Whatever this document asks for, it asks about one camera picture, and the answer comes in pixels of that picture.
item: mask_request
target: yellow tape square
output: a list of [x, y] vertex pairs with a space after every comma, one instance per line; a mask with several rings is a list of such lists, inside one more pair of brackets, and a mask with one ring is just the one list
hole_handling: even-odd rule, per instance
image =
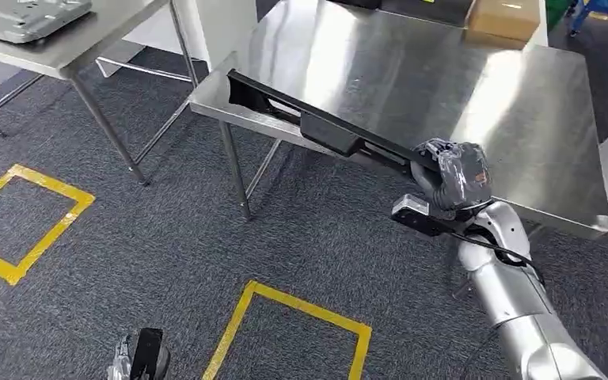
[[352, 321], [337, 313], [316, 306], [313, 303], [308, 303], [307, 301], [293, 297], [288, 293], [283, 293], [282, 291], [278, 291], [272, 287], [251, 280], [248, 282], [248, 285], [245, 286], [237, 307], [234, 309], [230, 323], [227, 324], [225, 333], [222, 335], [222, 338], [220, 338], [218, 347], [215, 349], [215, 353], [213, 354], [206, 371], [203, 373], [203, 380], [212, 380], [218, 373], [222, 361], [225, 359], [227, 351], [230, 349], [230, 344], [232, 344], [232, 340], [234, 340], [234, 336], [237, 334], [241, 320], [243, 319], [246, 310], [248, 310], [248, 305], [253, 299], [253, 295], [261, 295], [272, 299], [285, 306], [303, 311], [313, 317], [358, 334], [358, 343], [355, 345], [355, 354], [353, 355], [353, 363], [351, 364], [351, 371], [348, 373], [348, 378], [351, 380], [360, 379], [363, 373], [365, 357], [367, 356], [367, 349], [369, 348], [371, 327]]
[[27, 181], [38, 184], [48, 190], [71, 198], [76, 201], [76, 204], [36, 243], [36, 245], [34, 245], [19, 264], [13, 265], [0, 258], [0, 277], [10, 285], [15, 285], [17, 281], [24, 277], [33, 263], [35, 263], [43, 252], [45, 252], [45, 249], [47, 249], [52, 242], [57, 240], [59, 235], [61, 235], [78, 215], [94, 201], [94, 196], [87, 192], [83, 192], [78, 188], [56, 180], [55, 178], [48, 177], [18, 164], [13, 165], [13, 167], [8, 169], [6, 174], [0, 178], [0, 190], [14, 177], [24, 178]]

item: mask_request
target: gray device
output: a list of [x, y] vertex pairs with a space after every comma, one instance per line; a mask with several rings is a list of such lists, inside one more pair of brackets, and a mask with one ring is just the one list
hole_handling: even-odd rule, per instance
[[92, 0], [0, 0], [0, 40], [24, 44], [89, 12]]

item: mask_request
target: black cable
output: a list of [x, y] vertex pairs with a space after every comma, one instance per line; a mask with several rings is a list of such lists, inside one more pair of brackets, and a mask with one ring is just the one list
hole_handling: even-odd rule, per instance
[[495, 339], [496, 336], [498, 336], [497, 329], [492, 329], [486, 336], [486, 339], [484, 339], [484, 341], [481, 342], [481, 344], [479, 344], [477, 346], [477, 348], [472, 352], [472, 355], [470, 355], [467, 358], [467, 360], [465, 360], [465, 363], [462, 364], [462, 372], [460, 373], [461, 380], [464, 380], [465, 378], [467, 378], [467, 372], [469, 371], [469, 365], [477, 358], [477, 355], [479, 355], [479, 352], [481, 352], [481, 350], [484, 347], [486, 347], [486, 344], [488, 344], [491, 340]]
[[506, 248], [502, 248], [498, 245], [495, 244], [491, 244], [491, 243], [486, 243], [484, 241], [478, 241], [476, 239], [472, 239], [471, 237], [466, 237], [465, 235], [461, 235], [458, 234], [456, 232], [450, 232], [449, 233], [451, 236], [453, 236], [454, 238], [460, 239], [462, 241], [467, 241], [468, 243], [472, 243], [472, 244], [476, 244], [476, 245], [480, 245], [482, 247], [488, 248], [488, 249], [494, 249], [496, 251], [500, 251], [502, 253], [506, 253], [507, 255], [514, 257], [515, 259], [518, 259], [520, 261], [522, 261], [523, 263], [529, 265], [533, 271], [535, 272], [535, 275], [537, 276], [537, 280], [539, 281], [539, 283], [543, 286], [546, 287], [546, 284], [544, 282], [544, 276], [542, 275], [542, 271], [540, 271], [537, 266], [533, 263], [533, 261], [523, 255], [519, 255], [518, 253], [510, 250], [510, 249], [506, 249]]

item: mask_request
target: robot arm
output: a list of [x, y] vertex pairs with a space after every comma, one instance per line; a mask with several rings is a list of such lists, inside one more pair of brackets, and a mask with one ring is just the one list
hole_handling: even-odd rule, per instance
[[[412, 164], [429, 202], [403, 196], [392, 218], [428, 236], [449, 233], [462, 239], [458, 259], [499, 333], [512, 377], [606, 378], [579, 350], [549, 302], [518, 215], [509, 204], [491, 200], [481, 148], [435, 139], [420, 151], [439, 161], [441, 169], [433, 173]], [[455, 215], [437, 215], [443, 208]]]

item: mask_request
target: stainless steel table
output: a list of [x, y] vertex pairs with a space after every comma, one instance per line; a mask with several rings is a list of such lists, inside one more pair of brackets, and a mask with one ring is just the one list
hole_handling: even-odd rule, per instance
[[[409, 149], [433, 137], [480, 143], [494, 196], [523, 217], [585, 237], [608, 231], [581, 55], [473, 45], [459, 28], [325, 0], [282, 0], [238, 46], [189, 103], [220, 120], [246, 216], [281, 140], [335, 154], [297, 125], [229, 104], [233, 68]], [[247, 191], [228, 124], [276, 139]]]
[[[166, 121], [160, 128], [160, 131], [146, 144], [141, 153], [136, 158], [132, 158], [117, 137], [117, 133], [111, 124], [106, 120], [103, 112], [99, 109], [97, 102], [89, 90], [81, 82], [78, 71], [95, 59], [100, 58], [101, 53], [106, 48], [121, 39], [166, 4], [170, 4], [173, 24], [176, 27], [189, 77], [128, 64], [127, 67], [138, 67], [141, 71], [150, 74], [175, 78], [196, 85], [196, 74], [188, 54], [188, 49], [185, 46], [179, 17], [173, 0], [93, 0], [92, 9], [89, 14], [53, 33], [44, 40], [29, 44], [10, 44], [0, 41], [0, 62], [39, 73], [32, 80], [23, 83], [11, 93], [6, 94], [0, 100], [0, 107], [31, 86], [43, 75], [68, 80], [78, 91], [94, 118], [104, 129], [112, 144], [127, 163], [128, 168], [139, 180], [139, 183], [147, 184], [148, 182], [141, 173], [138, 163], [185, 109], [187, 101]], [[0, 136], [6, 136], [1, 128]]]

